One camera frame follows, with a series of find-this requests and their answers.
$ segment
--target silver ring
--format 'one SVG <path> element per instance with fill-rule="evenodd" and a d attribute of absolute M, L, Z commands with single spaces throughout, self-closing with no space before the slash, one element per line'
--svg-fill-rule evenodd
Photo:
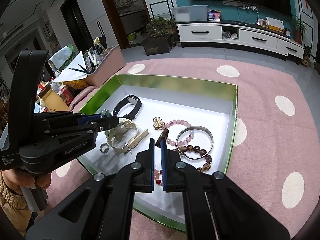
<path fill-rule="evenodd" d="M 188 155 L 186 155 L 184 152 L 181 152 L 181 151 L 179 150 L 178 141 L 179 141 L 180 136 L 181 136 L 183 133 L 185 133 L 186 131 L 190 131 L 190 130 L 200 130 L 200 131 L 203 131 L 203 132 L 205 132 L 206 134 L 208 134 L 209 137 L 210 137 L 210 139 L 211 139 L 211 147 L 210 147 L 210 150 L 207 151 L 207 153 L 206 153 L 205 155 L 201 156 L 200 158 L 191 158 L 191 157 L 189 157 Z M 196 125 L 195 125 L 195 126 L 187 127 L 187 128 L 185 128 L 184 130 L 182 130 L 182 131 L 179 133 L 179 135 L 178 135 L 178 137 L 177 137 L 177 139 L 176 139 L 176 147 L 177 147 L 177 151 L 180 153 L 180 155 L 183 155 L 183 156 L 187 157 L 187 158 L 190 159 L 190 160 L 200 160 L 200 159 L 206 157 L 206 156 L 211 152 L 211 150 L 212 150 L 212 148 L 213 148 L 213 136 L 212 136 L 212 133 L 211 133 L 207 128 L 205 128 L 205 127 L 203 127 L 203 126 L 196 126 Z"/>
<path fill-rule="evenodd" d="M 100 145 L 100 148 L 99 148 L 99 150 L 100 150 L 102 153 L 107 153 L 107 152 L 109 151 L 109 149 L 110 149 L 110 147 L 109 147 L 109 145 L 108 145 L 107 143 L 102 143 L 102 144 Z"/>

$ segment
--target silver bolt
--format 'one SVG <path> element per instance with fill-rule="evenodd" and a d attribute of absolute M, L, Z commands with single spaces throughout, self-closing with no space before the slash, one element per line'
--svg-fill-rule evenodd
<path fill-rule="evenodd" d="M 177 162 L 176 163 L 176 167 L 178 169 L 183 169 L 183 168 L 185 168 L 185 166 L 186 166 L 186 163 L 184 163 L 184 162 Z"/>
<path fill-rule="evenodd" d="M 224 174 L 221 172 L 221 171 L 216 171 L 213 176 L 216 178 L 216 179 L 223 179 L 224 177 Z"/>
<path fill-rule="evenodd" d="M 100 181 L 104 179 L 104 175 L 102 173 L 97 173 L 93 176 L 94 180 Z"/>
<path fill-rule="evenodd" d="M 141 164 L 140 163 L 132 163 L 131 164 L 131 168 L 133 168 L 134 170 L 140 169 L 141 168 Z"/>

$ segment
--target beige watch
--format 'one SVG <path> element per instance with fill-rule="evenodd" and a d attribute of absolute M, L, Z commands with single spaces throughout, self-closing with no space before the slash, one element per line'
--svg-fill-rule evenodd
<path fill-rule="evenodd" d="M 124 134 L 131 129 L 136 130 L 135 136 L 131 138 L 127 143 L 125 143 L 122 148 L 114 147 L 112 139 L 115 138 L 117 141 L 121 141 Z M 119 118 L 119 124 L 117 125 L 117 127 L 107 130 L 104 133 L 106 135 L 108 144 L 111 148 L 114 149 L 117 155 L 121 153 L 127 154 L 131 149 L 135 148 L 143 138 L 145 138 L 149 134 L 148 129 L 145 129 L 142 133 L 139 133 L 137 125 L 126 118 Z"/>

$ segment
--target yellow bottle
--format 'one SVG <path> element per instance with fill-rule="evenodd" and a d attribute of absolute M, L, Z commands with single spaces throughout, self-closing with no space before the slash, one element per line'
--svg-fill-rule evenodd
<path fill-rule="evenodd" d="M 44 101 L 50 112 L 69 111 L 67 104 L 52 90 L 49 84 L 39 93 L 39 97 Z"/>

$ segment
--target white tv cabinet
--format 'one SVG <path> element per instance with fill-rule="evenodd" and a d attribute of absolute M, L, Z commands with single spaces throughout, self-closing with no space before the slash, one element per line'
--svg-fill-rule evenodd
<path fill-rule="evenodd" d="M 187 44 L 199 43 L 200 45 L 201 42 L 212 42 L 263 49 L 283 55 L 284 60 L 286 60 L 288 54 L 295 56 L 297 59 L 303 58 L 304 47 L 302 45 L 274 31 L 263 29 L 258 25 L 240 24 L 240 22 L 236 21 L 180 22 L 177 23 L 177 27 L 182 47 Z M 233 40 L 223 39 L 223 28 L 234 30 L 238 38 Z"/>

